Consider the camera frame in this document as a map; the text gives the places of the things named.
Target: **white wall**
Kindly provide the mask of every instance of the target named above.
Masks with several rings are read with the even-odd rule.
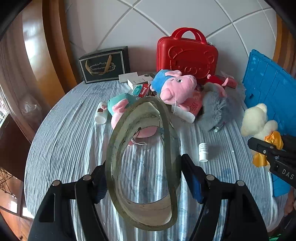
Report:
[[[276,14],[264,0],[65,0],[65,6],[76,58],[127,45],[131,71],[155,71],[158,39],[179,27],[202,31],[219,51],[217,72],[238,80],[253,48],[274,54]]]

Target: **george pig plush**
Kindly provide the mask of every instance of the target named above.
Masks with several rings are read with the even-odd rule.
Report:
[[[151,82],[150,89],[159,93],[165,104],[176,105],[189,111],[190,108],[183,102],[192,97],[196,85],[197,82],[193,75],[182,76],[179,70],[162,69]]]

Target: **curtain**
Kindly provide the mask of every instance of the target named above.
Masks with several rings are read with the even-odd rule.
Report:
[[[22,13],[0,41],[0,97],[28,141],[32,142],[50,106],[37,87],[23,37]]]

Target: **bed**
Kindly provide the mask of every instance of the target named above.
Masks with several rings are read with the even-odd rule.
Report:
[[[32,142],[25,170],[27,208],[35,215],[51,183],[78,180],[104,162],[112,133],[110,116],[105,125],[95,125],[94,114],[100,101],[130,91],[118,81],[86,85],[80,83],[68,92],[49,112]],[[287,196],[272,197],[271,176],[264,168],[252,164],[247,147],[248,137],[239,131],[246,106],[244,87],[226,88],[229,120],[217,133],[203,132],[196,122],[189,124],[170,114],[181,140],[181,154],[187,153],[205,173],[234,183],[243,180],[250,189],[268,231],[277,226],[283,215]],[[198,144],[209,144],[209,161],[198,160]],[[134,145],[125,151],[122,163],[125,195],[132,201],[145,203],[158,200],[167,192],[162,163],[162,145],[151,137],[146,147]],[[109,194],[96,205],[100,221],[109,240],[188,240],[198,219],[201,205],[194,200],[182,175],[177,222],[169,229],[149,232],[137,229],[117,213]],[[226,212],[222,202],[215,239],[220,240]],[[85,240],[75,201],[71,202],[74,230],[78,241]]]

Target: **red plastic case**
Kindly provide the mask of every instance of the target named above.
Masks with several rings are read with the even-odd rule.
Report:
[[[182,38],[187,31],[195,39]],[[218,50],[195,28],[178,28],[172,36],[162,37],[157,43],[157,71],[178,69],[182,74],[194,75],[199,84],[205,83],[208,74],[215,74],[217,59]]]

